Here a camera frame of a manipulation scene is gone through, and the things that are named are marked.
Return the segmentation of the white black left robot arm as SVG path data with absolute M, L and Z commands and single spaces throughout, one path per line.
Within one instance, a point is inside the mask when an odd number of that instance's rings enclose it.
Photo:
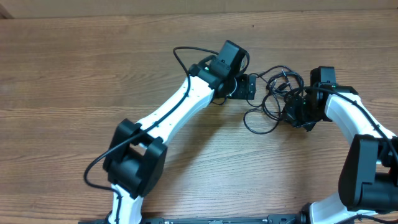
M 104 158 L 113 191 L 106 223 L 140 223 L 144 197 L 162 175 L 167 148 L 178 131 L 215 98 L 245 100 L 254 96 L 254 79 L 245 73 L 250 56 L 227 40 L 219 52 L 183 70 L 181 87 L 154 112 L 132 122 L 124 119 Z

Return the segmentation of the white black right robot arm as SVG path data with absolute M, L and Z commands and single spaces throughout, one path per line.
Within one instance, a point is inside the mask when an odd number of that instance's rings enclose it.
M 349 144 L 338 190 L 307 205 L 298 223 L 354 223 L 397 211 L 397 136 L 363 105 L 352 86 L 336 82 L 333 67 L 310 72 L 310 85 L 284 96 L 282 119 L 311 131 L 319 121 L 335 123 Z

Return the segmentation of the black cable silver plug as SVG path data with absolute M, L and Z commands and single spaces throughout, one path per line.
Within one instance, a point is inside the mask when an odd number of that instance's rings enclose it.
M 266 80 L 264 77 L 268 73 L 270 73 L 273 70 L 280 69 L 280 72 L 276 73 L 275 75 L 271 76 L 268 80 Z M 277 65 L 274 67 L 271 67 L 270 69 L 266 70 L 265 72 L 261 73 L 252 73 L 256 78 L 261 79 L 264 81 L 266 85 L 266 90 L 267 94 L 263 98 L 263 101 L 261 102 L 260 105 L 252 105 L 249 100 L 246 100 L 248 104 L 252 107 L 249 111 L 246 113 L 253 113 L 253 112 L 263 112 L 266 116 L 268 116 L 270 119 L 274 121 L 281 121 L 282 120 L 282 109 L 280 108 L 280 104 L 278 101 L 278 96 L 279 97 L 284 97 L 288 91 L 293 90 L 293 85 L 291 82 L 291 79 L 295 80 L 297 82 L 297 85 L 299 87 L 303 87 L 305 82 L 304 79 L 295 71 L 290 69 L 289 67 L 285 65 Z M 275 99 L 275 102 L 277 103 L 277 111 L 271 112 L 266 108 L 266 101 L 267 99 L 272 96 Z

